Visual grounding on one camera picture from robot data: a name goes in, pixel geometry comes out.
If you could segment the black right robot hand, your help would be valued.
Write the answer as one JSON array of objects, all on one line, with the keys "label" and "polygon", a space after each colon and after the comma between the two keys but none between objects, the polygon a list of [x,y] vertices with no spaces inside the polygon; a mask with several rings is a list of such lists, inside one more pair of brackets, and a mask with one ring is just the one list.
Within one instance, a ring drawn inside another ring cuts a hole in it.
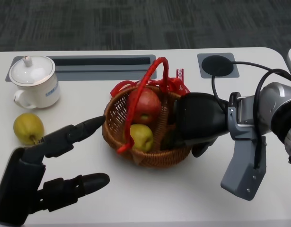
[{"label": "black right robot hand", "polygon": [[227,123],[228,101],[217,102],[207,93],[188,93],[175,101],[173,117],[175,128],[166,133],[161,150],[190,146],[194,157],[200,157],[219,136],[229,132]]}]

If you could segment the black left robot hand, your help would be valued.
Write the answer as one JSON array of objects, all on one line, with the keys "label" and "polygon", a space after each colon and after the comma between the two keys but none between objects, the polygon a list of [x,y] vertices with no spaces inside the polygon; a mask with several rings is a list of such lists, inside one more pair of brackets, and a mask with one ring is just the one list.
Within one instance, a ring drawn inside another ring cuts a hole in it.
[{"label": "black left robot hand", "polygon": [[0,225],[22,226],[30,214],[64,208],[108,185],[107,174],[95,173],[69,180],[57,178],[39,189],[46,170],[43,158],[69,152],[75,142],[90,137],[105,120],[103,115],[68,125],[42,137],[37,145],[14,150],[0,182]]}]

